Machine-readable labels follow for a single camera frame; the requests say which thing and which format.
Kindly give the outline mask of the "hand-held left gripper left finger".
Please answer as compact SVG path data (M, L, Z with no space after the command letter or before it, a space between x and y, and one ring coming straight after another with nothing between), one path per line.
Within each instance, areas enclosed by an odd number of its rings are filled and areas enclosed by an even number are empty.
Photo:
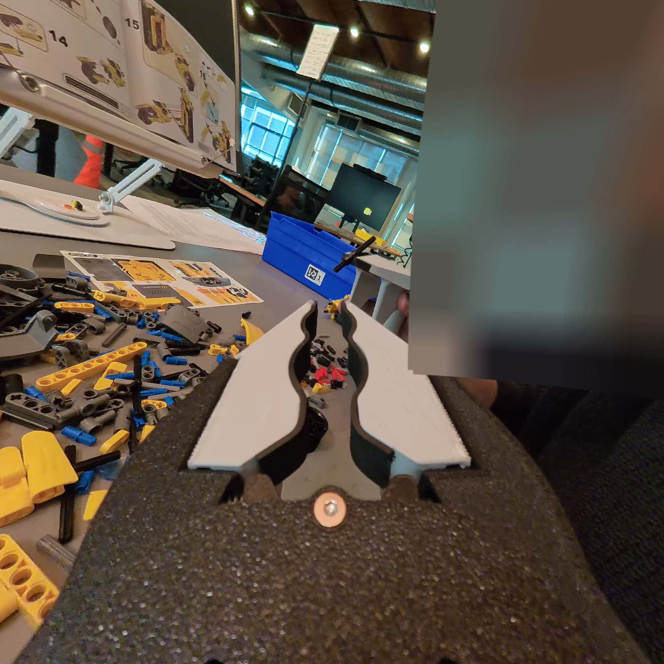
M240 352L206 422L188 469L245 471L298 434L307 400L318 303L309 300Z

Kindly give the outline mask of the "person's black sweater torso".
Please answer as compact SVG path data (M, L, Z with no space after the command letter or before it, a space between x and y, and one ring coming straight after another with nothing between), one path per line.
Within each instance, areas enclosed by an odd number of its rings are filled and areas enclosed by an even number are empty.
M663 662L663 401L587 393L537 460L600 589Z

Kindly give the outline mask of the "wide yellow holed toy beam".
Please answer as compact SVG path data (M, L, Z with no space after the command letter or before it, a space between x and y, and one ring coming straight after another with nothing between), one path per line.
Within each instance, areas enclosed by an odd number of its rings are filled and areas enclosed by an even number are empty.
M38 629L60 596L60 590L12 537L1 535L1 587L33 629Z

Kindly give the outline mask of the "long yellow toy beam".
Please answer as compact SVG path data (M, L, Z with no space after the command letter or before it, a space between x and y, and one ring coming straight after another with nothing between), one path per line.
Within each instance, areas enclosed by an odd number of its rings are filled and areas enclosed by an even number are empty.
M42 393L52 389L61 389L69 384L71 380L85 380L101 375L114 362L126 364L136 355L141 355L146 349L147 344L143 341L132 343L110 353L99 355L71 367L45 375L36 381L35 386Z

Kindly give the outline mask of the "person's right forearm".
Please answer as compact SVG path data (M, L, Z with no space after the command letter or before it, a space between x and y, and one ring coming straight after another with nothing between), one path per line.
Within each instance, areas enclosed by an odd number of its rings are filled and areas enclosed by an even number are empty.
M477 403L492 412L537 459L587 390L503 380L457 377Z

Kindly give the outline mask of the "blue storage bin with tag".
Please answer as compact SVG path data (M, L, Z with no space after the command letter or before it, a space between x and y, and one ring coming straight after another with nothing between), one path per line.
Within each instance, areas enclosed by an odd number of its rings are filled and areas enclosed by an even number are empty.
M328 300L337 300L351 293L356 268L334 268L353 250L308 222L271 212L262 260Z

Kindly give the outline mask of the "black monitor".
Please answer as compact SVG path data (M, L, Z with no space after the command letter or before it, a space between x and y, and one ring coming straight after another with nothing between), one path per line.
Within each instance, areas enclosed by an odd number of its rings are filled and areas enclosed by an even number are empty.
M401 189L385 176L365 167L342 164L325 202L344 219L381 231L400 193Z

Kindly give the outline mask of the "orange traffic cone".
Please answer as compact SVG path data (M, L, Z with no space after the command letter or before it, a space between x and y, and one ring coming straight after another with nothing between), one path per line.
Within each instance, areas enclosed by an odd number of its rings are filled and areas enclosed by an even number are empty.
M99 189L104 163L105 144L94 136L86 135L82 142L82 149L86 155L86 162L72 181L73 184Z

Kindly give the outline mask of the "white paper sheet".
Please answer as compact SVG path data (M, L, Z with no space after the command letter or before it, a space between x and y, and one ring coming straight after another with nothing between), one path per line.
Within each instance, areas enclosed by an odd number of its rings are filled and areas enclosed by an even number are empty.
M266 235L213 212L211 209L179 209L129 196L122 204L170 240L261 256Z

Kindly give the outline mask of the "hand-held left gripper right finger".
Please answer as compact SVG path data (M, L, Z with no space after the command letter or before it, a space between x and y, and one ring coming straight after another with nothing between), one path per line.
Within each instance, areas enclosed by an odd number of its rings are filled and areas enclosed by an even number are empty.
M397 476L471 467L471 456L430 379L408 367L408 345L351 302L339 319L348 346L350 450L378 486Z

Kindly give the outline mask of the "black toy axle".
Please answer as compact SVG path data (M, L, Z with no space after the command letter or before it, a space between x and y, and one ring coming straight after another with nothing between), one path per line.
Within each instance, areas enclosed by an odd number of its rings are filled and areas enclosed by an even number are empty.
M374 245L376 239L377 239L376 236L370 236L367 240L365 240L360 246L355 248L353 251L345 253L341 261L334 267L333 272L337 274L341 270L345 269L347 266L351 265L353 261L355 261L355 259L367 255L369 250Z

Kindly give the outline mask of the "white tablet stand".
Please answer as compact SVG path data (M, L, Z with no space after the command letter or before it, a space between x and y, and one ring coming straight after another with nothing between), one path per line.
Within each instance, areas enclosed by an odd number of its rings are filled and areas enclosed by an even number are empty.
M1 166L1 231L42 237L75 239L107 245L125 245L173 251L175 243L153 228L148 221L123 205L135 189L134 182L145 181L142 173L121 182L98 199L90 194L67 194L60 190L20 183L14 177L29 173Z

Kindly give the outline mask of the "printed instruction leaflet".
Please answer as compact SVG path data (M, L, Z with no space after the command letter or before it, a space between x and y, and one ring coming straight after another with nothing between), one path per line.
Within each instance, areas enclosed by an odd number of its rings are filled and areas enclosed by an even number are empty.
M130 310L191 310L262 303L210 261L61 251L74 273L89 278L94 299Z

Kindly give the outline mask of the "black toy wheel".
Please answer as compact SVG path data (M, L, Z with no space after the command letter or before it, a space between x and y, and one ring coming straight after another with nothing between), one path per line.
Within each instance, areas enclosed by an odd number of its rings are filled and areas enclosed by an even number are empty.
M312 453L319 447L321 440L328 432L328 420L319 409L308 405L305 412L305 421L298 440L305 452Z

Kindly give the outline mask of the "pile of toy building parts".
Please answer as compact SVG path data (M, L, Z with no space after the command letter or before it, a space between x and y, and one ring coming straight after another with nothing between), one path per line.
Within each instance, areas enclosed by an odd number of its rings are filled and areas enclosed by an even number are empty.
M196 436L218 401L220 378L205 378L220 354L232 344L243 348L259 329L268 332L316 295L292 279L270 271L272 298L262 287L263 302L193 310L207 334L197 344L170 329L176 341L155 335L152 311L142 328L122 323L100 336L82 339L90 358L143 341L147 349L126 364L114 362L101 375L71 380L61 389L40 392L36 381L59 369L41 358L11 371L10 404L27 403L26 424L1 415L1 470L12 472L1 490L1 516L17 508L19 519L1 525L21 549L44 569L64 564L46 553L46 537L65 560L79 551L87 528L102 523L102 542L129 543L139 552L155 549L159 536L169 541L194 541L216 522L233 529L245 508L238 471L188 469Z

